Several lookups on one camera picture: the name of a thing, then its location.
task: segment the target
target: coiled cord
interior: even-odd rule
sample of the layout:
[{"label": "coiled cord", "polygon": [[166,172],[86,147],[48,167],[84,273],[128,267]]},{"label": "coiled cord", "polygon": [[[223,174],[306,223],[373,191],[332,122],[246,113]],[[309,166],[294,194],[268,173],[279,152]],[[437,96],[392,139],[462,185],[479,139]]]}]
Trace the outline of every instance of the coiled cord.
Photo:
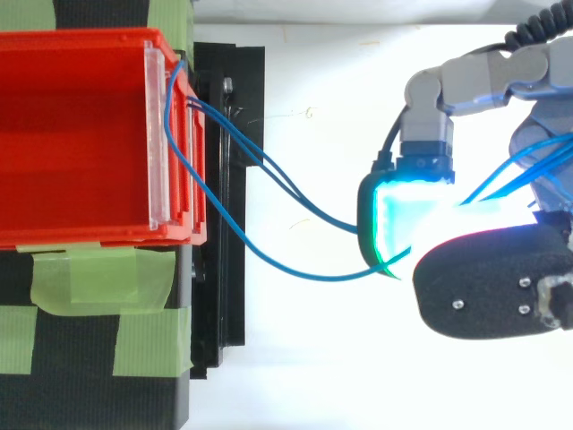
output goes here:
[{"label": "coiled cord", "polygon": [[573,0],[561,0],[506,34],[505,44],[507,50],[515,52],[521,47],[546,43],[568,30],[573,30]]}]

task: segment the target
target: white background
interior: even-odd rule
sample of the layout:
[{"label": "white background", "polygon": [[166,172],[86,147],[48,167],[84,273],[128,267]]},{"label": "white background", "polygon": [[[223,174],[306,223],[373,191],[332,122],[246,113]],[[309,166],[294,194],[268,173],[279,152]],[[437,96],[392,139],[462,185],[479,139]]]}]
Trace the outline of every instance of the white background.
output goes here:
[{"label": "white background", "polygon": [[[319,207],[355,222],[357,187],[409,77],[507,29],[198,25],[196,40],[266,47],[265,150]],[[507,157],[530,107],[456,119],[458,187],[469,191]],[[364,268],[354,236],[311,216],[259,169],[247,180],[247,233],[262,250],[319,274]],[[208,381],[192,381],[187,430],[570,423],[572,335],[445,338],[423,324],[407,282],[320,284],[247,253],[246,330],[246,347],[229,348]]]},{"label": "white background", "polygon": [[208,23],[517,23],[557,0],[200,0]]}]

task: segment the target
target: red bin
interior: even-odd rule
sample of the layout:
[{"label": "red bin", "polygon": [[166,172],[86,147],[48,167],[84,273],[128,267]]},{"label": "red bin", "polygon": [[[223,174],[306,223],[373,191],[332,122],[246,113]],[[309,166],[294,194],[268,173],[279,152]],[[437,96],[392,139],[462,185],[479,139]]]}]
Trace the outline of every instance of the red bin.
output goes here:
[{"label": "red bin", "polygon": [[[153,29],[0,33],[0,247],[205,241],[205,195],[163,131],[177,61]],[[181,72],[171,127],[204,177],[190,95]]]}]

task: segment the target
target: green masking tape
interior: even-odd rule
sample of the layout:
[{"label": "green masking tape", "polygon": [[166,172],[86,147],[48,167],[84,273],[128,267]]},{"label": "green masking tape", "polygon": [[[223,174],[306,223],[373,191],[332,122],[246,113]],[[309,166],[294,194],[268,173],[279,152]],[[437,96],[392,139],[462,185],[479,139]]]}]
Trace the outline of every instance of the green masking tape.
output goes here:
[{"label": "green masking tape", "polygon": [[0,30],[55,30],[52,0],[0,0]]},{"label": "green masking tape", "polygon": [[193,59],[193,6],[189,0],[150,0],[148,27],[160,29],[174,50]]},{"label": "green masking tape", "polygon": [[33,258],[32,303],[58,316],[161,312],[175,274],[175,252],[69,249]]},{"label": "green masking tape", "polygon": [[114,376],[177,378],[191,364],[191,308],[122,315]]},{"label": "green masking tape", "polygon": [[0,374],[31,373],[37,314],[36,306],[0,306]]}]

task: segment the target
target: bolt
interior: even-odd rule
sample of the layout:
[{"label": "bolt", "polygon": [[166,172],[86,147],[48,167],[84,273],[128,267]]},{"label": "bolt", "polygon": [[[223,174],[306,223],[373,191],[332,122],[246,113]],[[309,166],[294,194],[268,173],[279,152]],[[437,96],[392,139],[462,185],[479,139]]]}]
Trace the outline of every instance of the bolt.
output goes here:
[{"label": "bolt", "polygon": [[454,303],[452,303],[451,305],[457,311],[461,311],[466,304],[464,303],[463,300],[454,300]]},{"label": "bolt", "polygon": [[529,305],[521,305],[519,307],[519,313],[522,315],[527,315],[531,312],[531,307]]},{"label": "bolt", "polygon": [[521,288],[529,288],[531,287],[531,278],[522,278],[519,280],[519,286]]},{"label": "bolt", "polygon": [[233,80],[231,78],[225,78],[223,80],[223,92],[225,92],[225,94],[231,94],[233,92]]}]

